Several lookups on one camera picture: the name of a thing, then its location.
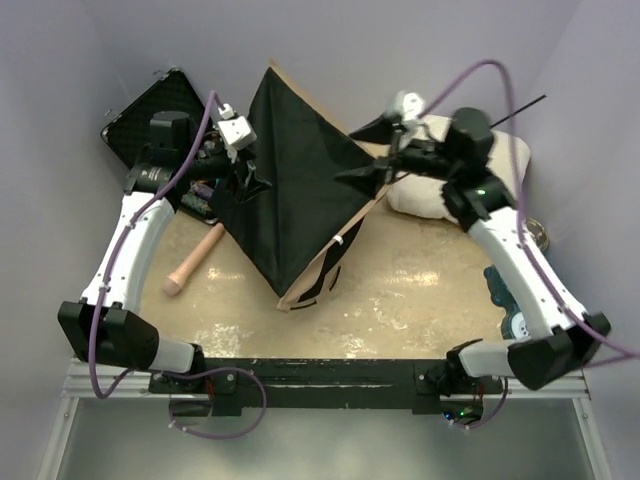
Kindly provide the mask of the black tent pole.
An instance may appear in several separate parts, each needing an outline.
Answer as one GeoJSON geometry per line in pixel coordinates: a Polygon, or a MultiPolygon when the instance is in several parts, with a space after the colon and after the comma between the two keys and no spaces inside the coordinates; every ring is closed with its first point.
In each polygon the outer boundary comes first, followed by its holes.
{"type": "Polygon", "coordinates": [[[508,120],[514,118],[515,116],[519,115],[520,113],[522,113],[522,112],[526,111],[527,109],[533,107],[534,105],[540,103],[541,101],[545,100],[546,98],[547,98],[546,94],[538,96],[537,98],[535,98],[532,101],[526,103],[522,107],[514,110],[509,115],[507,115],[507,116],[501,118],[500,120],[497,120],[494,123],[492,123],[491,124],[491,128],[494,129],[494,128],[506,123],[508,120]]]}

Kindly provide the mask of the beige fabric pet tent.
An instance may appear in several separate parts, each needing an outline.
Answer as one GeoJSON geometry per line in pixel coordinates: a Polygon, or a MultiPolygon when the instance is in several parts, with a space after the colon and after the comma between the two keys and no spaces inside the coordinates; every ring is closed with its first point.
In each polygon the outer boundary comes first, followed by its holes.
{"type": "Polygon", "coordinates": [[[257,134],[256,173],[271,186],[239,202],[224,180],[212,207],[278,296],[278,309],[306,308],[332,290],[343,256],[387,190],[363,193],[337,180],[370,166],[373,153],[316,110],[276,64],[261,79],[248,121],[257,134]]]}

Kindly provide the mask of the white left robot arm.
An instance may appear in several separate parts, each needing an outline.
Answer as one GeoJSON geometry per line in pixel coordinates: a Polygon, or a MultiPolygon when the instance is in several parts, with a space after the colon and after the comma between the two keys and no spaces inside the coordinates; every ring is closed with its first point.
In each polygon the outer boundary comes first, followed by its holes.
{"type": "Polygon", "coordinates": [[[138,162],[129,171],[121,211],[108,249],[79,301],[64,302],[58,321],[76,356],[89,368],[96,397],[101,388],[97,368],[121,368],[165,373],[185,392],[200,390],[207,380],[201,349],[196,344],[167,339],[137,314],[152,257],[193,179],[192,165],[206,133],[210,115],[198,127],[185,112],[166,111],[155,119],[185,124],[192,145],[179,168],[138,162]]]}

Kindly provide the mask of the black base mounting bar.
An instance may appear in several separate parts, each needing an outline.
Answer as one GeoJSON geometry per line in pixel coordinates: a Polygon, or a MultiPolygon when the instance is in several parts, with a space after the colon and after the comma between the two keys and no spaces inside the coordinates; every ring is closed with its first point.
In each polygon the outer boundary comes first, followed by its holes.
{"type": "Polygon", "coordinates": [[[206,358],[205,376],[183,380],[156,374],[152,394],[213,395],[214,414],[243,408],[388,409],[439,414],[441,398],[503,390],[490,377],[473,379],[432,359],[206,358]]]}

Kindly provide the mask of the clear glass bowl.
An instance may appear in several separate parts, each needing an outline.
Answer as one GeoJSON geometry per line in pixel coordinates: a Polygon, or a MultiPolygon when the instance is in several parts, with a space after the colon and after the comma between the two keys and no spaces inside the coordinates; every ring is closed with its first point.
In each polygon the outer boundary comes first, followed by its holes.
{"type": "Polygon", "coordinates": [[[537,220],[526,218],[527,230],[541,252],[545,252],[549,247],[549,236],[544,226],[537,220]]]}

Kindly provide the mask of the white fluffy pillow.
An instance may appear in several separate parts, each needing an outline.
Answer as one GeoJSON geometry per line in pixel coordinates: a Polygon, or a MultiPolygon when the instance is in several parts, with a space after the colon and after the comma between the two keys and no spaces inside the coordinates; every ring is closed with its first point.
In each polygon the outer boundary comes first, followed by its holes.
{"type": "MultiPolygon", "coordinates": [[[[487,169],[497,177],[510,196],[518,199],[518,187],[523,185],[524,177],[531,161],[531,149],[520,137],[493,130],[494,143],[489,153],[487,169]]],[[[392,185],[387,193],[390,207],[397,212],[426,219],[445,219],[458,224],[458,219],[450,212],[452,201],[462,191],[471,190],[460,179],[436,180],[429,177],[410,174],[392,185]]]]}

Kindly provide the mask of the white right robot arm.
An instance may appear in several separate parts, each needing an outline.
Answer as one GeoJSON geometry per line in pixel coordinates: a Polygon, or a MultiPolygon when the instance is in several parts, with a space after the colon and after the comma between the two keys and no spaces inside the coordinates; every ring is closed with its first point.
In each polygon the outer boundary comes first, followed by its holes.
{"type": "Polygon", "coordinates": [[[516,202],[488,167],[495,140],[488,116],[460,108],[443,140],[416,138],[425,122],[399,113],[379,116],[350,133],[357,141],[386,145],[368,167],[337,174],[339,182],[374,195],[400,172],[443,181],[449,213],[481,247],[524,316],[528,337],[501,343],[476,340],[447,354],[448,386],[469,392],[483,376],[513,377],[530,390],[586,366],[610,331],[602,313],[587,309],[563,286],[519,218],[516,202]]]}

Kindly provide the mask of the aluminium frame rail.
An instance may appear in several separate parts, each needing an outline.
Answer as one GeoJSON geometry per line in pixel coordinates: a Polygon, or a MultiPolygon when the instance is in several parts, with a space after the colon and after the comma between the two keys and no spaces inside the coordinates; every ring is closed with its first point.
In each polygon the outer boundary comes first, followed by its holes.
{"type": "Polygon", "coordinates": [[[427,360],[241,359],[214,399],[135,373],[106,400],[73,361],[42,479],[608,479],[584,377],[440,397],[427,360]]]}

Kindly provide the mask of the black poker chip case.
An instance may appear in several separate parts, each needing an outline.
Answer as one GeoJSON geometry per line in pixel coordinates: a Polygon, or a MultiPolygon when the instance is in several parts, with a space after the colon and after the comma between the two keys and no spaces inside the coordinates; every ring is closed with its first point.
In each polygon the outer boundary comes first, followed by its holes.
{"type": "MultiPolygon", "coordinates": [[[[110,121],[101,138],[128,169],[158,167],[162,174],[178,170],[195,139],[204,113],[186,74],[172,68],[110,121]]],[[[226,162],[222,140],[213,122],[207,123],[190,170],[178,189],[180,208],[192,217],[213,224],[208,206],[221,178],[215,171],[226,162]]]]}

